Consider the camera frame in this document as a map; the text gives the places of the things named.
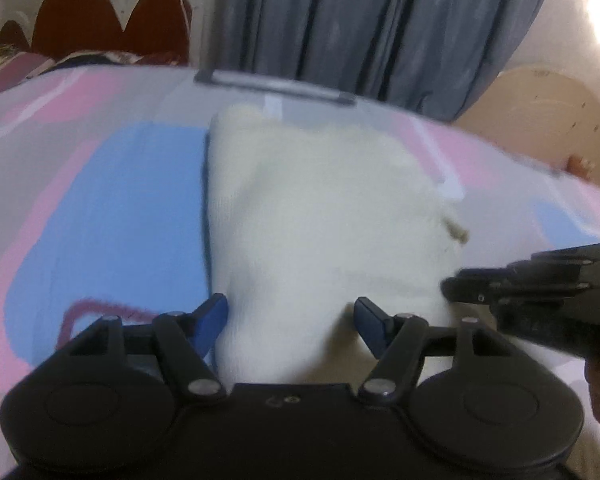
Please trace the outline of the blue-grey curtain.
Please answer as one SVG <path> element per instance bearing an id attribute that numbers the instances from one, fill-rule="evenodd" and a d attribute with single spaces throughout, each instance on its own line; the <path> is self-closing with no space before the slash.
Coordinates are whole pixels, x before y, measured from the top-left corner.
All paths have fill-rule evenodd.
<path id="1" fill-rule="evenodd" d="M 223 70 L 319 84 L 452 122 L 544 0 L 221 0 Z"/>

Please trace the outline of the cream knit sweater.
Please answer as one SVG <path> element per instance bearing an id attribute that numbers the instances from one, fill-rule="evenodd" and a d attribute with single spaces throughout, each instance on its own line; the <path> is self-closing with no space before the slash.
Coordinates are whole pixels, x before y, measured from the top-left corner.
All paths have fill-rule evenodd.
<path id="1" fill-rule="evenodd" d="M 467 231 L 392 136 L 235 105 L 211 124 L 208 173 L 212 288 L 230 304 L 224 384 L 360 384 L 375 363 L 353 323 L 361 297 L 456 323 L 440 285 Z"/>

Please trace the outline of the patterned pink blue bedsheet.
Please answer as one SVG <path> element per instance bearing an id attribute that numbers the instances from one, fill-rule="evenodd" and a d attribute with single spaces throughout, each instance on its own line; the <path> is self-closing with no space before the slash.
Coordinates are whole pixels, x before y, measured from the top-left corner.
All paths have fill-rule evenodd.
<path id="1" fill-rule="evenodd" d="M 272 78 L 82 66 L 0 93 L 0 402 L 99 315 L 139 323 L 212 292 L 208 146 L 235 105 L 392 136 L 454 208 L 464 266 L 600 243 L 600 188 L 449 125 Z M 0 477 L 12 468 L 0 430 Z"/>

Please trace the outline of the striped pink pillow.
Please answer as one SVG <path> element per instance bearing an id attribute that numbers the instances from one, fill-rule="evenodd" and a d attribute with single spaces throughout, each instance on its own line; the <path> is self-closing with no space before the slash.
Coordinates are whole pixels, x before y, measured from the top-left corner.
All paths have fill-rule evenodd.
<path id="1" fill-rule="evenodd" d="M 0 44 L 0 93 L 49 70 L 56 61 L 47 56 Z"/>

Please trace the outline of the beige arched headboard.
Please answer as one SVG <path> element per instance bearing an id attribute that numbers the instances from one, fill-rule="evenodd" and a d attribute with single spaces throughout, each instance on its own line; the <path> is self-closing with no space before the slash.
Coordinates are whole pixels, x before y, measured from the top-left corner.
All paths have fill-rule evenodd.
<path id="1" fill-rule="evenodd" d="M 577 158 L 600 185 L 600 101 L 576 78 L 538 66 L 506 70 L 455 125 L 555 168 Z"/>

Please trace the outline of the orange box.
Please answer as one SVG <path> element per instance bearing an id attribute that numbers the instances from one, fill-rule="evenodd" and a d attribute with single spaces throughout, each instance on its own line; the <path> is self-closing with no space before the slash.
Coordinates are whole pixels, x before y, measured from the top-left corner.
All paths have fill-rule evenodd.
<path id="1" fill-rule="evenodd" d="M 568 157 L 565 168 L 568 174 L 572 174 L 585 181 L 592 179 L 594 169 L 595 165 L 592 162 L 577 154 L 572 154 Z"/>

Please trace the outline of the red white scalloped headboard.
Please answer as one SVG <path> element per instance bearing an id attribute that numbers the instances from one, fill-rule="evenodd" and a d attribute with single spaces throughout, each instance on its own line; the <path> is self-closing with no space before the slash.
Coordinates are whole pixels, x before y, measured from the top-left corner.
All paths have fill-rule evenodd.
<path id="1" fill-rule="evenodd" d="M 56 61 L 78 51 L 175 52 L 197 67 L 203 32 L 200 0 L 38 0 L 31 14 L 6 16 L 0 44 Z"/>

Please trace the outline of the dark floral pillow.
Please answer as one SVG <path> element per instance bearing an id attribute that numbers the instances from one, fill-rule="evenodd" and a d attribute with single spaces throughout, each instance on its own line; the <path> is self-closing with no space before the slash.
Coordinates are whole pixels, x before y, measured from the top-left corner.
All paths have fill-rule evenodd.
<path id="1" fill-rule="evenodd" d="M 64 70 L 91 65 L 147 65 L 187 66 L 187 58 L 175 52 L 158 52 L 138 55 L 124 51 L 78 51 L 73 52 L 50 66 L 47 71 Z"/>

